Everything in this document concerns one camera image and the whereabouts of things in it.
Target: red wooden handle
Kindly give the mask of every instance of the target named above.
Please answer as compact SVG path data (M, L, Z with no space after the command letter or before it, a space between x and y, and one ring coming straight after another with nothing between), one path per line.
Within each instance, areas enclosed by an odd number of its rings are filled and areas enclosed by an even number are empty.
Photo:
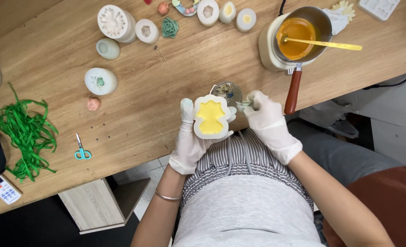
M288 90L287 101L284 109L284 113L292 115L296 110L297 104L297 94L299 93L300 77L302 76L302 71L293 71L293 76L291 77L290 89Z

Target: white glove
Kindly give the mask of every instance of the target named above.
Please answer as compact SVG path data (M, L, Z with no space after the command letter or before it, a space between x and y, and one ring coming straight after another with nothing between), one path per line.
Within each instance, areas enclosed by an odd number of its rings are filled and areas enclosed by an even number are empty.
M287 165L300 151L302 143L287 129L281 104L273 102L261 91L253 91L247 96L252 106L238 105L249 121L250 128L270 149L283 165Z
M236 118L236 108L229 107L231 110L231 117L227 120L228 123ZM206 150L216 142L225 140L233 131L229 131L227 135L221 139L200 139L194 133L194 104L188 98L182 99L180 102L180 111L182 113L182 125L178 132L176 139L176 149L171 153L170 166L180 174L194 174L199 161Z

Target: striped apron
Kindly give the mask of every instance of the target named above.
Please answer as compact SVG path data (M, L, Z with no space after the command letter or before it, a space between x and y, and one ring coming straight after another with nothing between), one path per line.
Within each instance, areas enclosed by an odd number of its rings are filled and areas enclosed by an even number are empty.
M272 155L250 128L210 146L197 162L195 173L186 178L181 206L205 185L233 175L264 176L282 182L296 190L313 210L313 200L294 173Z

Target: teal scissors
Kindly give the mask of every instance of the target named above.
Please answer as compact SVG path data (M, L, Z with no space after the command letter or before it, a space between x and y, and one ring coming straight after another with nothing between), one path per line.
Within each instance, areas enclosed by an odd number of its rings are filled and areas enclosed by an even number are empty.
M77 133L77 139L78 139L78 146L80 148L79 151L75 152L75 158L77 160L89 160L92 157L92 154L89 151L84 151L83 149L83 145L81 145L81 140L80 140L80 136Z

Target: bracelet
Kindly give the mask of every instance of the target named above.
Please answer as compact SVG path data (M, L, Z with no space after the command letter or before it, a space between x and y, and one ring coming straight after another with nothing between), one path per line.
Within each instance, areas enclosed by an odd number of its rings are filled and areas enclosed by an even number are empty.
M182 198L182 197L179 197L179 198L172 198L172 197L167 197L167 196L161 195L161 194L157 191L157 188L156 188L155 192L156 192L156 195L158 195L160 198L163 198L163 199L168 200L168 201L177 201L177 200L180 200L180 199Z

